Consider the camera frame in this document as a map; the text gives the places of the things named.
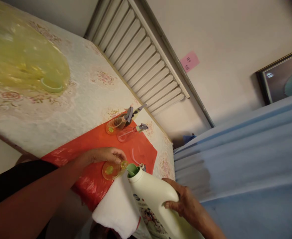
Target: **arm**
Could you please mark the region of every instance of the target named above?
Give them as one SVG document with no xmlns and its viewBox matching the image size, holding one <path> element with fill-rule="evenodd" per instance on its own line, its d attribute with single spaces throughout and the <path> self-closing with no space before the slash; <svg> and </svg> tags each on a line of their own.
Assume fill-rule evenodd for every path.
<svg viewBox="0 0 292 239">
<path fill-rule="evenodd" d="M 179 194 L 180 201 L 168 201 L 165 208 L 175 210 L 179 216 L 184 217 L 205 239 L 225 239 L 221 229 L 214 223 L 208 212 L 195 199 L 188 187 L 181 186 L 175 181 L 162 179 L 169 183 Z"/>
<path fill-rule="evenodd" d="M 92 149 L 8 197 L 0 203 L 0 238 L 36 238 L 87 165 L 120 158 L 120 149 Z"/>
</svg>

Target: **red plastic bag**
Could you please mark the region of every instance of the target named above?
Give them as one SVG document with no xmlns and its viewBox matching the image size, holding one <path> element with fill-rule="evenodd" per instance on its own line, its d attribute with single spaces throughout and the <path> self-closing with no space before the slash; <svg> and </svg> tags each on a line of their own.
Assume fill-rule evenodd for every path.
<svg viewBox="0 0 292 239">
<path fill-rule="evenodd" d="M 129 163 L 135 163 L 132 157 L 132 149 L 134 149 L 135 160 L 138 163 L 143 163 L 147 172 L 152 174 L 157 150 L 148 141 L 144 133 L 141 132 L 129 142 L 121 143 L 116 135 L 106 133 L 106 124 L 107 122 L 55 149 L 42 157 L 42 160 L 61 167 L 90 149 L 116 147 L 125 152 Z M 104 179 L 102 175 L 104 163 L 95 163 L 86 167 L 83 175 L 72 188 L 91 211 L 94 211 L 113 183 L 113 181 Z"/>
</svg>

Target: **pink sticky note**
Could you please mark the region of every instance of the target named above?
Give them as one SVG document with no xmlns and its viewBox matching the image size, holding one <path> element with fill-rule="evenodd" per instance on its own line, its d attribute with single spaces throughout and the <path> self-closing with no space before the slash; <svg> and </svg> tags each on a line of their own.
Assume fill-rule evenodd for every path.
<svg viewBox="0 0 292 239">
<path fill-rule="evenodd" d="M 189 52 L 184 58 L 180 60 L 180 62 L 186 73 L 199 64 L 198 57 L 194 51 Z"/>
</svg>

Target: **blue curtain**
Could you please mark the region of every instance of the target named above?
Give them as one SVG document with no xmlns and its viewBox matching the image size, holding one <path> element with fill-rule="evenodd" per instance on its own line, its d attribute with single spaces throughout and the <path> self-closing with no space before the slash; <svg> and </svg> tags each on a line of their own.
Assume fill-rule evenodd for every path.
<svg viewBox="0 0 292 239">
<path fill-rule="evenodd" d="M 228 238 L 292 238 L 292 96 L 174 151 L 189 186 Z"/>
</svg>

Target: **spray bottle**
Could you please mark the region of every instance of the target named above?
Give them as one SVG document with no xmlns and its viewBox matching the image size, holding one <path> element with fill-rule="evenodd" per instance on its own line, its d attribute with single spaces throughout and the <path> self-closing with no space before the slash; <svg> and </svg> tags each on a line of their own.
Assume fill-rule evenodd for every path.
<svg viewBox="0 0 292 239">
<path fill-rule="evenodd" d="M 145 106 L 147 106 L 147 104 L 143 104 L 142 106 L 138 107 L 138 108 L 133 112 L 132 120 L 136 120 L 136 118 L 137 118 L 137 116 L 138 116 L 138 113 L 139 113 L 139 112 L 140 112 Z M 124 116 L 125 114 L 126 114 L 126 113 L 122 113 L 122 114 L 119 115 L 118 117 L 122 117 L 122 116 Z M 130 123 L 131 123 L 131 121 L 130 121 L 130 122 L 127 121 L 125 127 L 129 126 Z"/>
<path fill-rule="evenodd" d="M 134 164 L 127 166 L 128 181 L 142 220 L 152 238 L 203 239 L 177 212 L 166 209 L 166 201 L 179 201 L 173 187 Z"/>
<path fill-rule="evenodd" d="M 122 117 L 114 118 L 106 124 L 106 133 L 115 135 L 125 127 L 126 122 L 130 122 L 133 116 L 133 107 L 129 107 L 127 114 Z"/>
<path fill-rule="evenodd" d="M 120 142 L 125 143 L 146 129 L 148 129 L 148 126 L 143 123 L 136 127 L 126 127 L 117 133 L 117 138 Z"/>
</svg>

